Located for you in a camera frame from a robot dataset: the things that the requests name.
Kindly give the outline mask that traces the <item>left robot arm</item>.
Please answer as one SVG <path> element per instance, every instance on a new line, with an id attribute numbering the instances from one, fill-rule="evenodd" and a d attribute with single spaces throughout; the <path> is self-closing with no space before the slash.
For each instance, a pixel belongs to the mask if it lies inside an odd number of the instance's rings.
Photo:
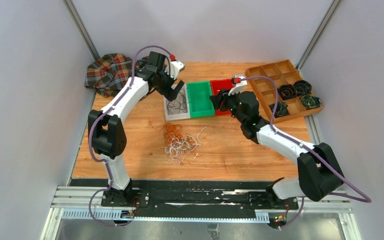
<path id="1" fill-rule="evenodd" d="M 95 162 L 104 165 L 108 177 L 107 187 L 102 190 L 102 205 L 126 207 L 137 198 L 124 161 L 125 120 L 134 106 L 153 91 L 169 101 L 175 100 L 185 84 L 175 83 L 184 68 L 185 64 L 173 54 L 151 51 L 143 64 L 132 66 L 125 86 L 110 103 L 89 112 L 89 153 Z"/>

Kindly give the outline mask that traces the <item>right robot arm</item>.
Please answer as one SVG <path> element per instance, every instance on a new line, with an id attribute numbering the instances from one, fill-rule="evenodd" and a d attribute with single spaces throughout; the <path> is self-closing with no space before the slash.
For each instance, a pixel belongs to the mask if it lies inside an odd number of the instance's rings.
<path id="1" fill-rule="evenodd" d="M 243 135 L 256 144 L 269 147 L 296 164 L 298 176 L 280 178 L 266 187 L 266 203 L 274 209 L 286 199 L 307 197 L 318 202 L 344 182 L 342 170 L 326 143 L 313 144 L 299 140 L 264 119 L 252 91 L 229 95 L 226 89 L 209 97 L 216 110 L 228 111 L 240 122 Z"/>

